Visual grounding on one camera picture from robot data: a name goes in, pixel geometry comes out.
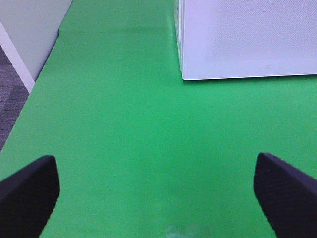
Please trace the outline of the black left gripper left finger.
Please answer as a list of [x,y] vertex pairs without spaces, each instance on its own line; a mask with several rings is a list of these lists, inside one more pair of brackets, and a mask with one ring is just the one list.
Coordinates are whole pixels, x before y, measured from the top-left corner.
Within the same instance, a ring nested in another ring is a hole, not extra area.
[[53,155],[42,156],[0,182],[0,236],[38,238],[60,193]]

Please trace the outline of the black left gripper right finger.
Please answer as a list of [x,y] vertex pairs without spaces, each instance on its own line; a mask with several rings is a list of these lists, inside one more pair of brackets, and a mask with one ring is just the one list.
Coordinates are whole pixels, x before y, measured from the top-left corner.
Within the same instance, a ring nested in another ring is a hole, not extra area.
[[317,236],[317,181],[270,153],[257,156],[253,191],[278,238]]

